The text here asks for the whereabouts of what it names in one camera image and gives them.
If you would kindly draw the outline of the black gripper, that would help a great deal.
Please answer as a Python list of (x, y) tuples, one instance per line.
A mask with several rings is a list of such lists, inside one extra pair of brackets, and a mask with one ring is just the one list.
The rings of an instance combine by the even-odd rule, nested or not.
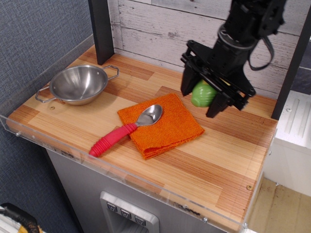
[(212, 48), (189, 40), (181, 58), (185, 64), (182, 95), (190, 94), (197, 83), (204, 80), (220, 91), (209, 106), (207, 117), (214, 118), (228, 106), (242, 110), (248, 104), (248, 99), (256, 93), (243, 71), (255, 46), (256, 39), (253, 37), (238, 38), (226, 31), (218, 32)]

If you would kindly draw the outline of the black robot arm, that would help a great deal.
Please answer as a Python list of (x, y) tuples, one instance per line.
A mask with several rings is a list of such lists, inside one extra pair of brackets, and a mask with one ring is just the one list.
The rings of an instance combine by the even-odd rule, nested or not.
[(277, 34), (284, 24), (285, 3), (284, 0), (234, 0), (227, 20), (218, 30), (214, 47), (194, 40), (187, 42), (187, 51), (181, 58), (185, 64), (181, 92), (186, 96), (201, 80), (207, 82), (216, 91), (207, 117), (215, 117), (228, 106), (242, 110), (248, 99), (255, 95), (243, 68), (246, 62), (250, 62), (260, 40), (266, 45), (270, 57), (274, 57), (268, 36)]

